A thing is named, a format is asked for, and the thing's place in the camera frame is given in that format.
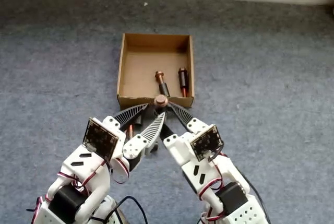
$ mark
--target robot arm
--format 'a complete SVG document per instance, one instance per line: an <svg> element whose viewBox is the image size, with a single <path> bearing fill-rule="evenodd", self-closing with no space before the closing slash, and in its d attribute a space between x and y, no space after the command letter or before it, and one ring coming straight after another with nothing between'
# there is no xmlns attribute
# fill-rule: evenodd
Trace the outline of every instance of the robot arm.
<svg viewBox="0 0 334 224"><path fill-rule="evenodd" d="M188 132L177 136L164 125L161 137L194 193L206 203L200 223L268 224L257 199L249 194L249 184L221 152L224 142L217 127L193 117L179 105L169 103L169 109Z"/></svg>
<svg viewBox="0 0 334 224"><path fill-rule="evenodd" d="M121 111L103 122L90 118L83 143L70 154L50 186L45 201L38 203L32 223L96 223L104 219L115 201L108 196L110 166L115 162L129 172L138 165L144 154L154 145L164 123L165 114L159 115L142 133L129 140L123 132L142 114L148 104Z"/></svg>

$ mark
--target cardboard box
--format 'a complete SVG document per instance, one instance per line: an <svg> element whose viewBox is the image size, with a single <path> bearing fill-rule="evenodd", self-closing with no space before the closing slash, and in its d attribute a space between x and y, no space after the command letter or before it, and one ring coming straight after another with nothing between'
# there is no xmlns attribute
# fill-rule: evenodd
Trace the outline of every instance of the cardboard box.
<svg viewBox="0 0 334 224"><path fill-rule="evenodd" d="M178 70L188 71L188 97L183 98ZM193 43L189 35L123 34L117 98L122 109L142 103L152 103L159 95L156 71L164 73L170 101L191 107L194 91Z"/></svg>

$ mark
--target red wire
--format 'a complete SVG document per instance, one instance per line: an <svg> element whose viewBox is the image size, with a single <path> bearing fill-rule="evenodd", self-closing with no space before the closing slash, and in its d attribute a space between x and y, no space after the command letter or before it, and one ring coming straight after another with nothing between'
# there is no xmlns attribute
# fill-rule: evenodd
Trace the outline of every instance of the red wire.
<svg viewBox="0 0 334 224"><path fill-rule="evenodd" d="M43 202L43 198L40 196L37 198L36 200L36 207L35 207L35 212L33 213L33 217L32 217L32 220L31 220L31 224L33 224L35 222L35 219L37 217L37 214L38 214L38 211L40 210L40 207L42 205L42 202Z"/></svg>
<svg viewBox="0 0 334 224"><path fill-rule="evenodd" d="M203 187L203 189L199 192L198 196L199 196L199 200L202 200L202 195L203 193L212 185L214 185L217 181L221 181L221 178L215 178L212 181L210 181L208 184L205 185L205 187Z"/></svg>
<svg viewBox="0 0 334 224"><path fill-rule="evenodd" d="M127 175L127 179L126 179L125 181L123 181L123 182L119 182L119 181L117 181L116 179L114 179L112 175L111 175L111 178L112 178L117 184L122 185L122 184L124 184L124 183L129 179L129 177L130 177L130 173L129 173L129 171L128 171L127 168L126 168L126 165L123 163L123 161L122 161L121 159L116 158L116 161L118 162L118 164L121 165L121 167L122 167L123 170L125 171L125 173L126 173L126 175Z"/></svg>

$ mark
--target black wire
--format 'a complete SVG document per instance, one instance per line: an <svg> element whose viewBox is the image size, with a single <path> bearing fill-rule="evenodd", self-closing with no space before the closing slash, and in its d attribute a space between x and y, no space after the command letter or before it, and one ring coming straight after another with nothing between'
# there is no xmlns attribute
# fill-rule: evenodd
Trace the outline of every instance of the black wire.
<svg viewBox="0 0 334 224"><path fill-rule="evenodd" d="M268 212L267 212L267 209L265 207L265 203L263 202L259 192L256 190L256 188L253 186L253 184L249 181L249 179L239 170L239 168L237 168L239 173L243 176L243 178L245 178L246 182L250 185L250 187L253 189L253 191L255 192L257 198L259 199L260 201L260 204L262 206L262 209L263 211L265 212L265 215L266 215L266 218L267 218L267 221L268 221L268 224L271 224L270 222L270 219L269 219L269 215L268 215Z"/></svg>
<svg viewBox="0 0 334 224"><path fill-rule="evenodd" d="M214 153L214 155L212 157L209 158L209 162L213 161L217 156L218 154L221 152L221 150L223 150L223 147L224 145L221 145L217 150L216 152Z"/></svg>
<svg viewBox="0 0 334 224"><path fill-rule="evenodd" d="M140 203L136 200L136 198L134 198L134 197L132 197L132 196L130 196L130 195L125 196L125 197L124 197L124 198L123 198L123 199L122 199L122 200L121 200L121 201L114 207L114 209L111 210L111 211L109 212L109 214L106 216L105 219L97 218L97 217L94 217L94 216L91 216L90 219L100 221L100 222L102 222L103 224L107 224L107 223L108 223L108 220L109 220L109 218L112 216L112 214L113 214L114 212L116 212L116 214L117 214L117 209L118 209L118 208L121 206L121 204L122 204L124 201L126 201L127 199L132 199L132 200L137 204L137 206L139 207L139 209L140 209L140 211L141 211L141 213L142 213L142 216L143 216L143 218L144 218L145 224L148 224L148 222L147 222L147 217L146 217L146 214L145 214L144 209L142 208L142 206L140 205Z"/></svg>
<svg viewBox="0 0 334 224"><path fill-rule="evenodd" d="M120 224L123 224L122 218L120 217L118 210L116 210L115 213L117 215L118 220L120 221Z"/></svg>

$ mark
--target bolt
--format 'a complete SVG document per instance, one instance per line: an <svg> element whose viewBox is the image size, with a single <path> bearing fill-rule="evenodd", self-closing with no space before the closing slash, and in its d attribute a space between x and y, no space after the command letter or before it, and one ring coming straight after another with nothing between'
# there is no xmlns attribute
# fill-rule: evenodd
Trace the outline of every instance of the bolt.
<svg viewBox="0 0 334 224"><path fill-rule="evenodd" d="M158 95L154 98L154 105L163 108L168 104L168 98L165 95Z"/></svg>
<svg viewBox="0 0 334 224"><path fill-rule="evenodd" d="M133 136L134 136L133 126L130 125L129 128L128 128L128 138L129 138L129 139L132 139Z"/></svg>
<svg viewBox="0 0 334 224"><path fill-rule="evenodd" d="M156 79L159 84L163 83L163 72L161 71L156 71Z"/></svg>

